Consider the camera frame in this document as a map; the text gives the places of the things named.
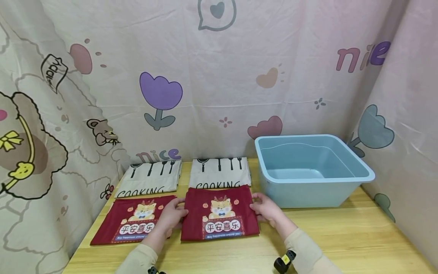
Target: blue tulip print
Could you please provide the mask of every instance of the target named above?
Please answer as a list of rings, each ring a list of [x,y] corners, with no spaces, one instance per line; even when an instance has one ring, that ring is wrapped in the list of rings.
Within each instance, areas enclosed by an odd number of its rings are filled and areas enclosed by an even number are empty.
[[[357,129],[358,136],[353,139],[353,132],[347,143],[348,147],[361,158],[365,157],[365,152],[356,147],[358,144],[362,143],[371,149],[381,149],[394,141],[394,131],[386,127],[385,118],[377,115],[377,111],[376,105],[369,105],[365,109]]]

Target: yellow bow print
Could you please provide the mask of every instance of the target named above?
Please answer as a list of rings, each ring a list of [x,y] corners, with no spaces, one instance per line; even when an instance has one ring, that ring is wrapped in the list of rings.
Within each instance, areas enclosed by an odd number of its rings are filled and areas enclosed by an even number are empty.
[[[18,133],[11,130],[10,132],[6,133],[5,136],[0,138],[0,149],[4,148],[6,152],[8,152],[11,149],[15,149],[14,144],[20,145],[23,139],[17,138]]]

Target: fork print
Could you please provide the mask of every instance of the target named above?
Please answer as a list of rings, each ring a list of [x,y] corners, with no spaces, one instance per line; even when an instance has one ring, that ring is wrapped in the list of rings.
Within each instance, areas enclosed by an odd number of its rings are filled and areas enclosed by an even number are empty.
[[[242,157],[237,157],[237,160],[239,161],[239,167],[240,169],[242,169],[242,163],[240,161],[242,161]]]
[[[172,172],[172,168],[173,168],[174,164],[175,164],[175,161],[170,161],[170,171],[169,171],[169,174]]]

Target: person's right hand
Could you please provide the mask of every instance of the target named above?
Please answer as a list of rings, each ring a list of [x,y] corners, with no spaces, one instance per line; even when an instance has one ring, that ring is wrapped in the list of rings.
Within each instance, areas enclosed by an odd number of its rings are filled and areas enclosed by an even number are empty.
[[[259,221],[269,222],[269,224],[277,230],[283,240],[298,228],[297,225],[283,213],[278,205],[265,194],[254,193],[252,198],[255,201],[250,204],[249,207],[255,211],[257,219]]]
[[[249,207],[255,211],[259,221],[269,222],[269,224],[275,228],[276,223],[281,218],[286,217],[278,205],[265,194],[254,193],[252,195],[252,199],[255,201],[254,203],[250,204]]]

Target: yellow clip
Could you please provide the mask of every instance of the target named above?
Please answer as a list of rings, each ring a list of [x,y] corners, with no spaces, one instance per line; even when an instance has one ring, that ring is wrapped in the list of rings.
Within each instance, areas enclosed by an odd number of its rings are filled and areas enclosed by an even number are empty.
[[[289,257],[284,254],[283,257],[281,257],[285,265],[288,265],[290,263]]]

